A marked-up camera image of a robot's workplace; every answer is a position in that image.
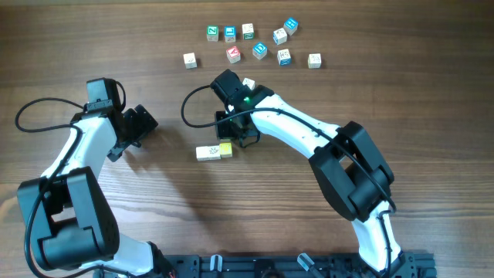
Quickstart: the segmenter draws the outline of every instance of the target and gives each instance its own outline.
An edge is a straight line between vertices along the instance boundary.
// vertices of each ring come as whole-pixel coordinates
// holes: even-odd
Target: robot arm
[[[394,180],[393,173],[359,124],[350,122],[346,127],[338,127],[316,120],[291,107],[264,86],[257,86],[254,90],[243,86],[239,78],[228,69],[216,78],[211,88],[220,100],[234,107],[229,116],[251,109],[274,108],[293,114],[320,129],[354,154],[387,194],[391,195],[389,185]],[[220,118],[218,112],[216,115],[216,120],[221,120],[221,114]],[[386,268],[387,243],[384,232],[387,232],[392,249],[391,261],[398,258],[401,249],[394,240],[389,216],[383,216],[386,231],[378,220],[380,213],[388,210],[389,204],[354,164],[343,169],[340,161],[344,156],[326,138],[299,120],[275,111],[254,111],[248,116],[226,122],[217,131],[218,137],[223,137],[222,131],[228,131],[224,134],[235,139],[247,137],[252,134],[252,129],[280,139],[309,159],[326,200],[352,222],[360,245],[360,257],[368,266],[376,272]]]
[[[44,270],[108,266],[145,275],[153,270],[155,256],[160,253],[154,253],[150,243],[119,233],[97,179],[105,157],[116,161],[131,144],[140,147],[139,141],[157,122],[141,105],[122,113],[124,106],[115,80],[91,80],[87,89],[90,102],[71,121],[82,131],[82,137],[37,209],[31,231],[32,252]],[[56,170],[76,135],[71,129],[58,158],[41,178],[21,183],[18,198],[25,222],[40,185]],[[73,207],[75,217],[55,221],[52,216],[66,207]]]

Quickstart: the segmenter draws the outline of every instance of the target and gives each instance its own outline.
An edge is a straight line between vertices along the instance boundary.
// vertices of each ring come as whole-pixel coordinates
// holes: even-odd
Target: toy block
[[[244,39],[254,39],[254,25],[252,23],[243,24],[242,34]]]
[[[219,146],[196,147],[195,156],[198,161],[222,159]]]
[[[222,158],[231,158],[233,156],[232,143],[225,142],[219,144],[219,155]]]
[[[268,48],[264,45],[264,43],[258,42],[252,49],[252,54],[254,54],[257,59],[262,59],[266,56],[266,54],[268,54]]]
[[[291,36],[299,28],[299,23],[295,19],[289,18],[288,20],[286,20],[283,28],[285,29],[286,33]]]
[[[309,64],[309,69],[319,69],[321,67],[321,54],[309,54],[309,59],[307,63]]]
[[[234,42],[237,36],[237,30],[234,26],[225,26],[225,42]]]
[[[209,42],[217,42],[219,38],[219,28],[216,25],[208,25],[206,36]]]
[[[289,65],[292,62],[292,57],[288,49],[278,50],[278,63],[280,66]]]
[[[272,39],[275,40],[275,43],[277,46],[286,42],[287,38],[288,38],[288,35],[286,34],[285,29],[283,29],[283,28],[280,28],[280,29],[278,29],[272,33]]]
[[[230,63],[237,63],[240,61],[240,50],[237,46],[233,46],[226,50],[226,57],[230,61]]]
[[[198,67],[194,53],[184,54],[184,63],[185,69],[194,69],[195,67]]]
[[[247,87],[250,89],[250,90],[254,90],[255,88],[255,81],[254,80],[251,80],[249,78],[244,78],[244,82],[242,82],[243,85],[247,85]]]

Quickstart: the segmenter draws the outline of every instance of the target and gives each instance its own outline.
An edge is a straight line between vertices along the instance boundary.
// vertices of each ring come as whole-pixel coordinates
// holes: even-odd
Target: black metal base
[[[222,264],[211,270],[211,257],[164,256],[174,267],[176,278],[377,278],[362,262],[357,253],[341,253],[332,256],[313,256],[314,271],[305,271],[297,262],[297,256],[222,257]],[[433,254],[404,252],[392,267],[391,278],[436,278]],[[94,277],[112,277],[95,273]],[[170,278],[167,273],[154,276]]]

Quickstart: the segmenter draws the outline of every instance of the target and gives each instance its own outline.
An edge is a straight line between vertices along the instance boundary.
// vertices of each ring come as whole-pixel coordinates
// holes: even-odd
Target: yellow block
[[[231,158],[233,156],[232,143],[230,142],[220,143],[219,155],[221,155],[222,158]]]

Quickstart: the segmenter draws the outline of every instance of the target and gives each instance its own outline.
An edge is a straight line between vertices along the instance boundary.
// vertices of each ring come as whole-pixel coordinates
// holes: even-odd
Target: white cube
[[[252,49],[252,54],[257,59],[262,59],[268,54],[268,48],[262,42],[258,42]]]
[[[254,39],[254,25],[252,23],[242,24],[244,39]]]
[[[272,39],[275,40],[275,43],[277,46],[286,42],[287,38],[288,38],[288,35],[286,34],[285,29],[283,29],[283,28],[280,28],[280,29],[278,29],[272,33]]]
[[[309,54],[309,59],[307,63],[309,64],[309,69],[319,69],[321,67],[321,54]]]
[[[208,25],[206,29],[206,37],[209,42],[217,42],[219,38],[219,28],[216,25]]]
[[[194,53],[184,54],[184,63],[185,69],[194,69],[195,67],[198,67]]]
[[[249,78],[244,78],[244,82],[242,82],[243,85],[247,85],[248,88],[250,88],[250,90],[254,90],[255,88],[255,81],[254,80],[251,80]]]
[[[220,155],[219,145],[196,147],[195,156],[198,159],[198,161],[222,159],[222,156]]]
[[[237,30],[234,26],[225,26],[225,42],[234,42],[237,36]]]
[[[240,50],[237,46],[233,46],[226,50],[226,57],[230,61],[230,63],[237,63],[240,61]]]
[[[289,65],[292,62],[288,49],[278,50],[278,63],[280,66]]]
[[[283,28],[288,33],[288,35],[291,36],[299,28],[299,23],[295,19],[289,18],[285,21],[285,25],[283,25]]]

